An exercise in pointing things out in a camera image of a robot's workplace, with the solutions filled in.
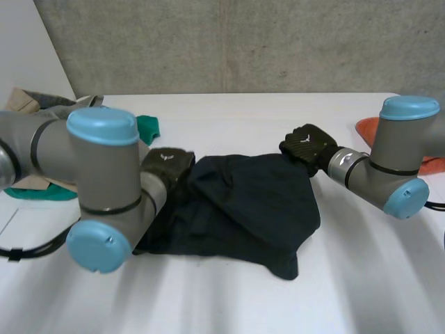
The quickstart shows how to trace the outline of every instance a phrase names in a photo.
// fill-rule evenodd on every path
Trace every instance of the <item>gray wall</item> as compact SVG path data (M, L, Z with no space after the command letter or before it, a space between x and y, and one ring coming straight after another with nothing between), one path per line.
M77 95L394 92L445 103L444 0L35 0Z

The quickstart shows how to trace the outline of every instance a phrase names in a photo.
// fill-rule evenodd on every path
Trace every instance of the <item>green cloth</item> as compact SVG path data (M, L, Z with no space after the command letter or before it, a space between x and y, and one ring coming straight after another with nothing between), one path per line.
M9 196L22 200L72 200L77 194L55 184L50 184L46 190L14 189L5 190Z
M139 138L150 146L153 140L161 135L158 119L151 116L138 116L136 119L138 121Z
M151 145L153 140L159 137L159 122L156 117L138 116L139 137L146 145ZM5 190L9 196L22 200L71 200L77 194L61 186L50 184L46 190L13 189Z

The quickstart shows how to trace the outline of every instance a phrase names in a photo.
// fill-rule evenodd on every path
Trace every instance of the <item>table surface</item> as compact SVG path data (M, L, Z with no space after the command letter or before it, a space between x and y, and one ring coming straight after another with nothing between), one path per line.
M210 154L279 152L307 122L339 144L369 151L355 123L389 93L106 96L106 106L159 118L154 146ZM445 175L424 178L445 201ZM141 255L92 274L65 247L39 260L0 260L0 333L444 333L443 214L398 221L335 184L312 179L321 227L298 250L293 281L214 257ZM76 200L0 193L0 245L48 241L79 215Z

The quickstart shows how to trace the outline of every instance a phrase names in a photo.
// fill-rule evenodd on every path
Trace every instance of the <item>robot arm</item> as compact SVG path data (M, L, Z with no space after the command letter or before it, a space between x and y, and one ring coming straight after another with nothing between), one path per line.
M309 169L323 169L386 214L404 219L427 202L428 185L417 175L424 156L445 157L444 129L445 115L439 112L437 101L398 96L383 104L370 156L337 146L313 125L296 129L280 148ZM295 140L306 136L313 141Z
M27 175L75 183L81 220L67 236L68 251L91 271L114 271L167 196L159 177L140 172L138 140L136 119L122 110L78 109L67 122L2 112L0 189Z

